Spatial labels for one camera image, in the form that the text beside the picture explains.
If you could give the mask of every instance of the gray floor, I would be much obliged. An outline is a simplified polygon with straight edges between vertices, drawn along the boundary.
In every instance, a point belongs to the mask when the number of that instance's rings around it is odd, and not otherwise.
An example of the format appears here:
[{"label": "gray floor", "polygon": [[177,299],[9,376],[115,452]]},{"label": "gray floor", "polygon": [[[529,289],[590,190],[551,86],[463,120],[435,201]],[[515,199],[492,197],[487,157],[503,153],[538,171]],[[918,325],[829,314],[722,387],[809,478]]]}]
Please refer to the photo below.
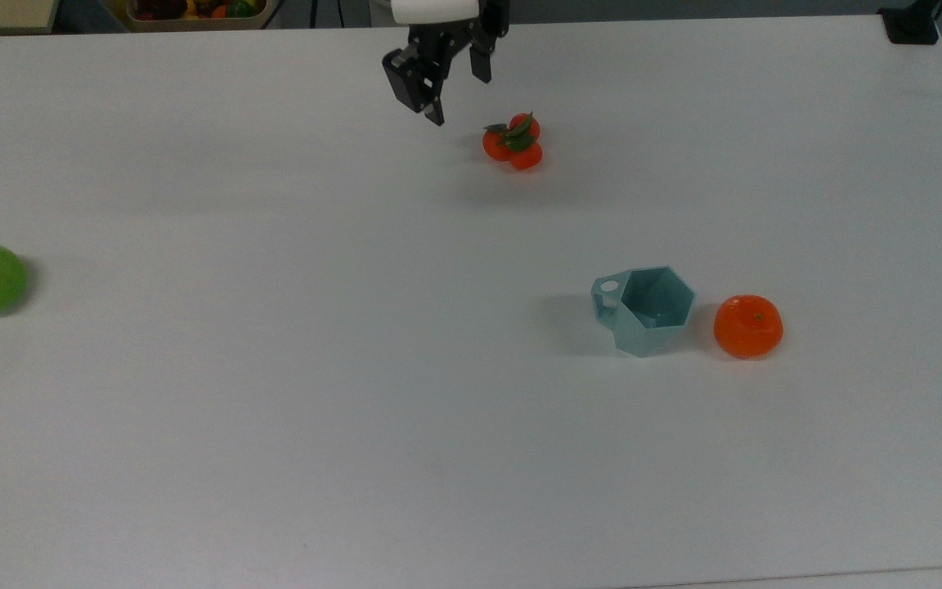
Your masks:
[{"label": "gray floor", "polygon": [[[340,26],[338,1],[346,26],[370,25],[366,0],[319,0],[317,26]],[[880,7],[906,7],[909,3],[911,0],[511,0],[511,20],[531,23],[874,15]],[[285,0],[278,16],[284,29],[304,29],[310,12],[311,0]],[[942,16],[939,27],[942,33]]]}]

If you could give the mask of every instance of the teal cup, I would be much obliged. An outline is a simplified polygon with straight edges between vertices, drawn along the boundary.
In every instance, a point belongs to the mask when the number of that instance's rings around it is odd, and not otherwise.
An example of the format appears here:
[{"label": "teal cup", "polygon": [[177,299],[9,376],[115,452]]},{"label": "teal cup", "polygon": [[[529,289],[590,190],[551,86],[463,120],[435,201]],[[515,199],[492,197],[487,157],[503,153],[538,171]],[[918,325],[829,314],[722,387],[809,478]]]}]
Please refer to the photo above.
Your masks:
[{"label": "teal cup", "polygon": [[696,295],[669,266],[659,266],[599,278],[591,298],[617,349],[647,357],[685,329]]}]

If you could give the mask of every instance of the black clamp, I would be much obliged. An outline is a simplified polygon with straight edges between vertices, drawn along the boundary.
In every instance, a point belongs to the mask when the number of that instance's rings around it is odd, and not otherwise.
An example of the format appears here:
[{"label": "black clamp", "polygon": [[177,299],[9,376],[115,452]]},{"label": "black clamp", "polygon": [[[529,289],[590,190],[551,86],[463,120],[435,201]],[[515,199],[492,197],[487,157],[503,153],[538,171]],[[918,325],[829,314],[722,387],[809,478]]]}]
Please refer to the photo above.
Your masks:
[{"label": "black clamp", "polygon": [[932,11],[942,0],[915,0],[906,8],[879,8],[886,36],[897,45],[935,45],[940,34],[935,30]]},{"label": "black clamp", "polygon": [[493,79],[489,57],[496,40],[508,33],[508,21],[509,0],[485,0],[478,18],[409,27],[406,48],[393,50],[383,60],[395,97],[431,122],[445,123],[442,82],[449,77],[453,57],[470,45],[471,74],[489,83]]}]

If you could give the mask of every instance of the basket of fruit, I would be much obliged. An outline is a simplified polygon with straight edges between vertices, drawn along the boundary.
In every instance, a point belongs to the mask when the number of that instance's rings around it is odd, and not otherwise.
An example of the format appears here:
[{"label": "basket of fruit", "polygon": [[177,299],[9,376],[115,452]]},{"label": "basket of fruit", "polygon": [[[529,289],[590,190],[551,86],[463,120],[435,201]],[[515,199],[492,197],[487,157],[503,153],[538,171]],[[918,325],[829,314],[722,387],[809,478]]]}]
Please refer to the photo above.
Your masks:
[{"label": "basket of fruit", "polygon": [[127,29],[134,33],[259,29],[277,0],[127,0]]}]

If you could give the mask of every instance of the cup handle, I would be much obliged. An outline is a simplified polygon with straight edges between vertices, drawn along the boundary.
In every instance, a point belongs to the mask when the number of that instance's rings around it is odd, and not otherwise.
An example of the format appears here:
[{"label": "cup handle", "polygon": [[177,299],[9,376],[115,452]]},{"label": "cup handle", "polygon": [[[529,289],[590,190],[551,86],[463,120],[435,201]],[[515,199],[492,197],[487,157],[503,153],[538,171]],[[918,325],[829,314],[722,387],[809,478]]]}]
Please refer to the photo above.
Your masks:
[{"label": "cup handle", "polygon": [[627,272],[606,276],[594,281],[591,286],[591,299],[594,301],[594,315],[599,323],[612,329],[617,324],[617,306],[624,295],[627,284]]}]

